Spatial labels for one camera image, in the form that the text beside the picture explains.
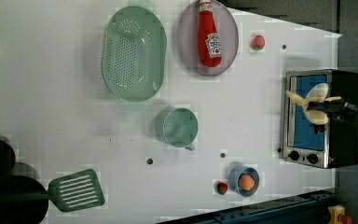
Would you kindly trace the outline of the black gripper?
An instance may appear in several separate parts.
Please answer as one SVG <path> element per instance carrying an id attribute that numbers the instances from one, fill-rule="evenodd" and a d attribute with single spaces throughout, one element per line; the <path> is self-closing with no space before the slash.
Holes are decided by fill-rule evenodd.
<path id="1" fill-rule="evenodd" d="M 330 120 L 346 123 L 358 121 L 358 105 L 343 99 L 325 101 L 324 103 L 310 102 L 307 106 L 309 111 L 325 111 Z"/>

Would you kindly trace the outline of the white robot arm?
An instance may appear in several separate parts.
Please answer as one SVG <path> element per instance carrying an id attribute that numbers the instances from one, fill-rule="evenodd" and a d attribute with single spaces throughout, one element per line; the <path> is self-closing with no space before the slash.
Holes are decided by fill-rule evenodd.
<path id="1" fill-rule="evenodd" d="M 335 96 L 316 101 L 307 100 L 304 106 L 305 111 L 310 112 L 310 116 L 322 124 L 334 120 L 352 125 L 355 128 L 355 141 L 358 147 L 358 104 Z"/>

